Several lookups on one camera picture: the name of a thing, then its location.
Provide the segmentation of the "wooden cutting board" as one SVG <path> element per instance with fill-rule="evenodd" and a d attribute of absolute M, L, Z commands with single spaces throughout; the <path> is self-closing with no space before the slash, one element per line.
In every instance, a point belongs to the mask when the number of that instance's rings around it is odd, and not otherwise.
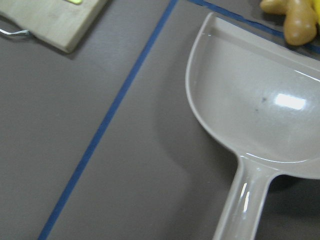
<path fill-rule="evenodd" d="M 71 53 L 106 0 L 2 0 L 0 15 L 45 43 Z"/>

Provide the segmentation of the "blue tape line lengthwise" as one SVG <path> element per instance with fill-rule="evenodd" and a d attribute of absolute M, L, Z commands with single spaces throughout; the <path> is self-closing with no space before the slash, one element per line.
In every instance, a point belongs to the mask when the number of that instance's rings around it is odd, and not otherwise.
<path fill-rule="evenodd" d="M 139 56 L 137 57 L 134 65 L 132 66 L 131 70 L 129 71 L 126 79 L 123 81 L 123 84 L 121 85 L 118 93 L 114 97 L 114 100 L 112 101 L 110 107 L 108 108 L 99 127 L 97 128 L 96 132 L 94 133 L 88 147 L 86 148 L 81 159 L 79 160 L 78 164 L 76 165 L 67 184 L 65 185 L 58 201 L 56 202 L 52 212 L 50 213 L 46 223 L 44 224 L 39 236 L 37 237 L 38 240 L 46 240 L 49 237 L 52 229 L 54 228 L 54 226 L 60 216 L 60 214 L 62 213 L 66 203 L 68 202 L 74 188 L 76 187 L 79 179 L 81 178 L 84 170 L 86 169 L 87 164 L 89 163 L 91 157 L 93 156 L 97 146 L 99 145 L 102 137 L 104 136 L 107 128 L 109 127 L 114 115 L 116 114 L 119 106 L 121 105 L 124 97 L 126 96 L 128 90 L 130 89 L 130 87 L 131 87 L 133 81 L 135 80 L 137 74 L 139 73 L 141 67 L 143 66 L 146 58 L 148 57 L 151 49 L 153 48 L 153 45 L 155 44 L 163 27 L 165 26 L 166 22 L 168 21 L 176 4 L 177 4 L 176 0 L 169 1 L 167 7 L 165 8 L 163 13 L 161 14 L 156 26 L 154 27 L 151 35 L 149 36 L 146 44 L 144 45 Z"/>

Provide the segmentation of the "toy ginger root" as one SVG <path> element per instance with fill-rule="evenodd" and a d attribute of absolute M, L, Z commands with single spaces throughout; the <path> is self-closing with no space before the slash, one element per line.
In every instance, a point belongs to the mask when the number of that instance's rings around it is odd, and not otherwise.
<path fill-rule="evenodd" d="M 283 34 L 292 46 L 314 40 L 318 33 L 318 14 L 312 0 L 262 0 L 260 8 L 267 14 L 284 15 Z"/>

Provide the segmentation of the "beige plastic dustpan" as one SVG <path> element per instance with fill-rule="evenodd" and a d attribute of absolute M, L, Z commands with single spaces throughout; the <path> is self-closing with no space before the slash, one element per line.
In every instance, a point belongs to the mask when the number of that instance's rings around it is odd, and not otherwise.
<path fill-rule="evenodd" d="M 252 240 L 274 178 L 320 177 L 320 62 L 209 13 L 185 87 L 199 123 L 238 162 L 213 237 Z"/>

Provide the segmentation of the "blue tape line crosswise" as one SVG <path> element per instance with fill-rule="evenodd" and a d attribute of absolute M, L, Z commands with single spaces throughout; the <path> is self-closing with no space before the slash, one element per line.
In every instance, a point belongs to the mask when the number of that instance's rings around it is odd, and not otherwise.
<path fill-rule="evenodd" d="M 206 8 L 222 18 L 290 50 L 316 58 L 320 57 L 319 36 L 302 46 L 289 45 L 284 38 L 285 17 L 263 12 L 259 0 L 192 0 L 191 3 Z"/>

